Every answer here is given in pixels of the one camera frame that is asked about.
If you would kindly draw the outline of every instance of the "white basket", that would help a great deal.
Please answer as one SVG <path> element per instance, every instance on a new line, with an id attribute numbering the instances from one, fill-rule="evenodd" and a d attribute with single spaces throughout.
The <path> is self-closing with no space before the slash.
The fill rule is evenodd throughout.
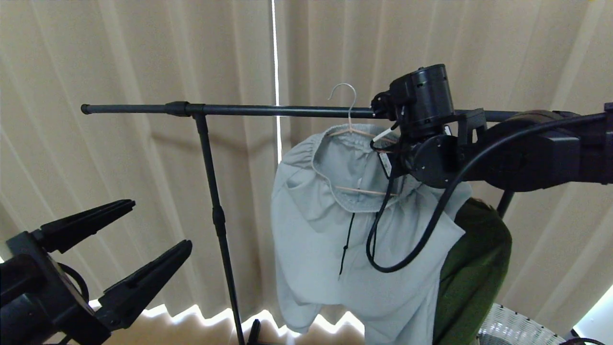
<path id="1" fill-rule="evenodd" d="M 553 345 L 565 340 L 544 326 L 494 303 L 479 329 L 480 345 Z"/>

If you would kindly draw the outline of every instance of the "metal hook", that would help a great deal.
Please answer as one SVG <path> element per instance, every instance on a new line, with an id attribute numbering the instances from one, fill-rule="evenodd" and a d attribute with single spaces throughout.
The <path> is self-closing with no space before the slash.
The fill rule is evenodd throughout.
<path id="1" fill-rule="evenodd" d="M 334 96 L 334 91 L 336 91 L 337 87 L 339 87 L 341 85 L 348 86 L 348 87 L 351 88 L 351 90 L 353 90 L 353 103 L 351 103 L 351 107 L 349 107 L 349 110 L 347 111 L 347 118 L 349 118 L 349 125 L 351 126 L 351 109 L 353 109 L 353 107 L 356 105 L 356 102 L 357 102 L 357 91 L 356 91 L 356 89 L 353 86 L 351 86 L 351 84 L 348 84 L 348 83 L 336 84 L 332 88 L 332 92 L 330 93 L 330 97 L 328 97 L 328 101 L 332 99 L 332 96 Z"/>

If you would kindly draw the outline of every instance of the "vertical pole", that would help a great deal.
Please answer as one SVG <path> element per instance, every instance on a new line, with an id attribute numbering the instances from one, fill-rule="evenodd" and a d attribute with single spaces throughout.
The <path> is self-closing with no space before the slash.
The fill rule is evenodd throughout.
<path id="1" fill-rule="evenodd" d="M 502 194 L 502 198 L 500 198 L 500 202 L 498 203 L 498 207 L 496 208 L 496 211 L 498 211 L 498 215 L 500 216 L 500 218 L 504 217 L 506 209 L 509 208 L 509 205 L 511 204 L 511 200 L 513 199 L 514 195 L 515 192 L 512 192 L 510 190 L 505 190 Z"/>
<path id="2" fill-rule="evenodd" d="M 208 139 L 207 116 L 204 114 L 193 115 L 200 136 L 200 145 L 202 146 L 202 155 L 204 156 L 204 167 L 207 171 L 208 189 L 211 193 L 211 201 L 213 203 L 213 224 L 219 239 L 219 248 L 221 249 L 221 258 L 224 264 L 226 273 L 226 282 L 228 284 L 228 292 L 230 293 L 230 305 L 234 315 L 234 325 L 238 336 L 238 345 L 245 345 L 245 337 L 243 336 L 243 327 L 240 322 L 240 314 L 238 313 L 238 300 L 236 297 L 236 287 L 234 286 L 234 275 L 232 274 L 232 264 L 230 263 L 230 250 L 226 238 L 226 216 L 219 202 L 219 191 L 217 189 L 217 180 L 215 179 L 215 168 L 213 167 L 213 155 L 211 153 L 211 143 Z"/>

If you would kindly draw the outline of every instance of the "clothes rack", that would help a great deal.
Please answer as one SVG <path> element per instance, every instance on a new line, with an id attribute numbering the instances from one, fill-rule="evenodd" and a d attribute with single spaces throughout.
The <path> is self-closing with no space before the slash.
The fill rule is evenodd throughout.
<path id="1" fill-rule="evenodd" d="M 192 104 L 178 101 L 167 104 L 152 105 L 89 105 L 83 104 L 81 111 L 84 114 L 95 113 L 141 113 L 141 114 L 169 114 L 178 117 L 192 117 L 196 121 L 196 128 L 200 137 L 200 146 L 204 158 L 204 166 L 207 173 L 208 187 L 213 205 L 213 224 L 219 241 L 221 258 L 226 274 L 226 282 L 230 295 L 230 306 L 234 316 L 234 325 L 237 331 L 238 345 L 260 345 L 258 341 L 261 324 L 254 320 L 247 342 L 243 335 L 240 314 L 238 312 L 238 298 L 230 262 L 230 250 L 226 238 L 226 218 L 219 201 L 219 190 L 213 165 L 213 154 L 208 137 L 207 115 L 250 115 L 250 116 L 289 116 L 289 117 L 319 117 L 319 118 L 346 118 L 349 108 L 347 107 L 302 107 L 302 106 L 238 106 L 238 105 L 213 105 Z M 456 110 L 457 114 L 468 110 Z M 488 122 L 502 122 L 516 114 L 513 111 L 485 110 L 485 118 Z M 370 108 L 351 109 L 352 118 L 385 118 L 374 115 Z M 505 191 L 498 205 L 498 213 L 504 216 L 513 192 Z"/>

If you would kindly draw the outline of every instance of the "green garment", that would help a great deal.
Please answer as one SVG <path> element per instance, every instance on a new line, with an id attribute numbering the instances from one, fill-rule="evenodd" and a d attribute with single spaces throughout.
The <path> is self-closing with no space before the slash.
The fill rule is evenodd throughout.
<path id="1" fill-rule="evenodd" d="M 437 345 L 467 345 L 475 339 L 511 256 L 511 234 L 490 206 L 469 199 L 455 223 L 466 233 L 449 251 L 441 270 L 434 321 Z"/>

